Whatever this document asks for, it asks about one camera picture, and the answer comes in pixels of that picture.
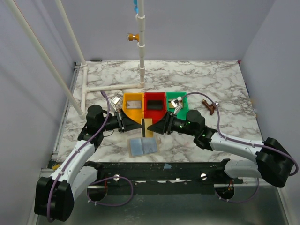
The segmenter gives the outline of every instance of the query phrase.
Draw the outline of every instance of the marble tabletop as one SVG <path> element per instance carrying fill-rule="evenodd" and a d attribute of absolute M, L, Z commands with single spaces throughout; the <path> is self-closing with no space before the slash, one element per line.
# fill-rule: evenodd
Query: marble tabletop
<path fill-rule="evenodd" d="M 139 82 L 138 61 L 88 62 L 88 86 L 107 86 Z M 122 99 L 125 92 L 167 92 L 200 91 L 220 103 L 221 131 L 236 137 L 261 140 L 246 86 L 237 61 L 147 61 L 145 62 L 145 87 L 106 91 L 109 98 Z M 83 70 L 80 69 L 74 97 L 80 104 Z M 209 115 L 202 105 L 200 95 L 188 97 L 190 109 L 197 109 L 206 118 L 206 125 L 217 127 L 217 114 Z M 86 108 L 101 105 L 106 109 L 106 100 L 100 92 L 87 95 Z M 58 146 L 58 162 L 63 162 L 75 146 L 77 137 L 85 124 L 71 106 L 63 127 L 63 135 Z M 241 159 L 238 156 L 219 151 L 202 150 L 193 143 L 193 137 L 172 133 L 157 135 L 159 153 L 130 158 L 127 140 L 141 137 L 141 131 L 114 132 L 104 138 L 101 146 L 89 160 L 95 162 L 219 162 L 224 158 Z"/>

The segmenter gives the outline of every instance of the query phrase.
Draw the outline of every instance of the purple cable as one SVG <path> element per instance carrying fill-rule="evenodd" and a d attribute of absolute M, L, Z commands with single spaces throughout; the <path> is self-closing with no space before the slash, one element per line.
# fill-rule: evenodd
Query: purple cable
<path fill-rule="evenodd" d="M 106 124 L 106 122 L 107 122 L 107 120 L 108 120 L 108 116 L 109 116 L 109 100 L 108 100 L 108 97 L 107 97 L 107 95 L 106 95 L 106 93 L 105 93 L 104 91 L 101 91 L 101 94 L 102 94 L 103 97 L 105 97 L 106 103 L 107 103 L 107 115 L 106 115 L 106 117 L 105 117 L 105 120 L 104 120 L 102 126 L 100 127 L 100 129 L 99 129 L 99 130 L 98 130 L 98 131 L 97 131 L 90 139 L 88 139 L 82 146 L 80 146 L 80 147 L 78 148 L 78 151 L 74 152 L 74 154 L 69 158 L 69 160 L 66 162 L 66 164 L 65 164 L 64 167 L 62 168 L 62 170 L 61 170 L 62 172 L 65 171 L 65 169 L 66 169 L 67 166 L 70 164 L 70 162 L 73 160 L 73 158 L 76 156 L 76 154 L 79 153 L 80 150 L 83 149 L 88 143 L 90 143 L 90 141 L 91 141 L 94 137 L 96 137 L 96 136 L 101 132 L 101 130 L 104 128 L 104 126 L 105 126 L 105 124 Z M 54 182 L 53 182 L 53 184 L 52 184 L 52 187 L 51 187 L 51 189 L 50 189 L 49 196 L 48 196 L 48 203 L 47 203 L 47 220 L 48 220 L 49 223 L 52 223 L 52 222 L 54 221 L 54 219 L 52 219 L 52 218 L 50 217 L 50 206 L 51 206 L 51 199 L 52 199 L 52 195 L 53 195 L 53 191 L 54 191 L 55 185 L 56 185 L 56 183 L 57 183 L 57 181 L 59 180 L 60 177 L 61 177 L 61 174 L 59 174 L 59 175 L 56 177 L 56 179 L 54 180 Z"/>
<path fill-rule="evenodd" d="M 111 179 L 114 179 L 114 178 L 120 178 L 120 179 L 124 179 L 124 180 L 127 180 L 128 183 L 130 184 L 130 187 L 131 187 L 131 193 L 130 193 L 130 197 L 123 203 L 119 203 L 119 204 L 107 204 L 107 203 L 101 203 L 101 202 L 94 202 L 90 199 L 90 195 L 89 195 L 89 192 L 87 192 L 87 196 L 89 198 L 89 201 L 88 202 L 92 202 L 92 203 L 95 203 L 97 205 L 103 205 L 103 206 L 111 206 L 111 207 L 116 207 L 116 206 L 122 206 L 122 205 L 125 205 L 127 204 L 133 197 L 133 185 L 131 183 L 131 181 L 126 178 L 126 177 L 119 177 L 119 176 L 115 176 L 115 177 L 108 177 L 108 178 L 105 178 L 105 179 L 102 179 L 102 180 L 98 180 L 96 182 L 93 182 L 91 183 L 90 185 L 94 185 L 94 184 L 98 184 L 100 182 L 103 182 L 103 181 L 106 181 L 106 180 L 111 180 Z"/>
<path fill-rule="evenodd" d="M 217 132 L 219 133 L 219 135 L 221 137 L 226 138 L 226 136 L 224 134 L 222 134 L 222 132 L 220 130 L 220 111 L 219 111 L 218 106 L 216 105 L 216 103 L 210 97 L 208 97 L 206 94 L 203 94 L 201 92 L 190 92 L 190 93 L 182 96 L 182 98 L 184 98 L 186 96 L 189 96 L 189 95 L 193 95 L 193 94 L 202 95 L 202 96 L 206 97 L 209 101 L 211 101 L 211 103 L 214 105 L 215 109 L 217 110 Z M 233 138 L 230 138 L 230 137 L 227 137 L 227 140 L 232 141 L 232 142 L 236 142 L 236 143 L 240 143 L 240 144 L 245 144 L 245 145 L 251 145 L 252 146 L 252 143 L 244 142 L 244 141 L 240 141 L 240 140 L 236 140 L 236 139 L 233 139 Z M 295 165 L 295 171 L 292 172 L 290 174 L 290 176 L 295 175 L 299 171 L 299 166 L 298 166 L 296 160 L 293 159 L 288 154 L 285 154 L 284 152 L 281 152 L 281 151 L 279 151 L 279 150 L 277 150 L 275 148 L 272 148 L 272 147 L 269 147 L 269 146 L 265 146 L 265 145 L 262 145 L 262 144 L 254 144 L 254 146 L 255 147 L 260 147 L 260 148 L 265 148 L 265 149 L 272 150 L 272 151 L 277 152 L 277 153 L 281 154 L 282 156 L 288 158 L 289 160 L 291 160 L 294 163 L 294 165 Z M 258 193 L 258 189 L 259 189 L 259 179 L 257 179 L 257 188 L 256 188 L 256 191 L 255 191 L 255 193 L 250 198 L 248 198 L 248 199 L 246 199 L 244 201 L 240 201 L 240 202 L 227 201 L 226 199 L 222 199 L 222 200 L 226 201 L 226 202 L 229 202 L 229 203 L 245 203 L 245 202 L 250 201 Z"/>

